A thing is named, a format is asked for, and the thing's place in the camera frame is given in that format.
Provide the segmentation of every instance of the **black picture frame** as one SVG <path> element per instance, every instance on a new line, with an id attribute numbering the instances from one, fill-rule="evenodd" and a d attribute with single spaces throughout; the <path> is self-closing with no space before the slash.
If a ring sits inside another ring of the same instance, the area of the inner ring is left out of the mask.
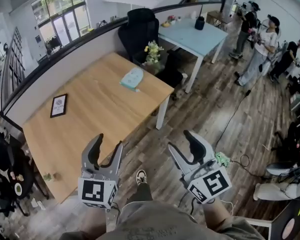
<path id="1" fill-rule="evenodd" d="M 54 115 L 52 115 L 52 112 L 53 112 L 53 110 L 54 110 L 55 99 L 60 98 L 60 97 L 63 97 L 63 96 L 65 96 L 65 98 L 64 98 L 64 109 L 63 109 L 63 112 L 60 113 L 60 114 L 54 114 Z M 50 118 L 56 118 L 56 117 L 63 116 L 63 115 L 66 114 L 66 110 L 67 110 L 67 100 L 68 100 L 68 94 L 67 94 L 67 93 L 62 94 L 62 95 L 59 95 L 59 96 L 56 96 L 56 97 L 53 98 L 53 100 L 52 100 L 52 105 L 51 105 Z"/>

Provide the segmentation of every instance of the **man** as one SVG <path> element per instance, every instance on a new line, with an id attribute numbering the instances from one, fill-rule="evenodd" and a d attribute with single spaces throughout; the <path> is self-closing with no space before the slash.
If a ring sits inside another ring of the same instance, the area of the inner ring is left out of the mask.
<path id="1" fill-rule="evenodd" d="M 291 65 L 292 62 L 296 64 L 297 67 L 300 67 L 296 60 L 297 51 L 300 48 L 300 40 L 298 43 L 290 42 L 287 48 L 287 51 L 283 54 L 282 59 L 280 62 L 276 64 L 274 69 L 270 72 L 269 77 L 271 82 L 279 79 L 279 76 L 285 72 Z"/>
<path id="2" fill-rule="evenodd" d="M 257 11 L 260 11 L 259 5 L 255 2 L 252 2 L 251 11 L 246 15 L 242 15 L 243 23 L 241 25 L 241 31 L 236 42 L 236 49 L 229 53 L 232 58 L 242 58 L 242 53 L 244 51 L 246 41 L 251 34 L 251 29 L 257 27 Z"/>
<path id="3" fill-rule="evenodd" d="M 60 240 L 263 240 L 217 198 L 202 205 L 206 228 L 172 205 L 153 201 L 144 170 L 137 172 L 136 182 L 137 192 L 123 207 L 114 231 L 106 232 L 105 210 L 90 208 L 81 231 L 64 233 Z"/>

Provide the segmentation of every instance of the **wooden tabletop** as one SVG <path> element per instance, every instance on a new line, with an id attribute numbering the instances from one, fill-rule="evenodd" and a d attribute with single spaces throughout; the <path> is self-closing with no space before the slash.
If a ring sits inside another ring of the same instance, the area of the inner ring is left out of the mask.
<path id="1" fill-rule="evenodd" d="M 22 126 L 41 175 L 55 175 L 47 186 L 59 203 L 77 188 L 82 151 L 91 139 L 104 134 L 101 163 L 174 91 L 146 71 L 139 92 L 122 86 L 120 80 L 134 67 L 116 53 L 102 57 L 62 86 Z M 66 114 L 50 118 L 53 97 L 62 94 L 68 94 Z"/>
<path id="2" fill-rule="evenodd" d="M 217 20 L 219 20 L 219 21 L 221 21 L 225 24 L 229 24 L 230 22 L 233 22 L 233 20 L 234 20 L 233 18 L 231 18 L 229 16 L 226 16 L 223 13 L 220 13 L 217 10 L 210 11 L 210 12 L 208 12 L 207 15 L 210 16 L 210 17 L 213 17 L 213 18 L 215 18 L 215 19 L 217 19 Z"/>

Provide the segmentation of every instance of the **framed picture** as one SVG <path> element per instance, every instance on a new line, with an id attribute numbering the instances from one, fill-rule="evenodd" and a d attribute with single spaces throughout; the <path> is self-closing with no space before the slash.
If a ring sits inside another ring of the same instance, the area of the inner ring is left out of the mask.
<path id="1" fill-rule="evenodd" d="M 53 98 L 50 118 L 63 116 L 66 113 L 67 97 L 66 93 Z"/>

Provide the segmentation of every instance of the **black pot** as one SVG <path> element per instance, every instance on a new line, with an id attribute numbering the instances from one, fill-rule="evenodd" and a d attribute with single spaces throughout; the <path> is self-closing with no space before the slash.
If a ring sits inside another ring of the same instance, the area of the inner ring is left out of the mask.
<path id="1" fill-rule="evenodd" d="M 198 17 L 195 21 L 194 28 L 196 30 L 203 30 L 205 26 L 205 18 L 204 17 Z"/>

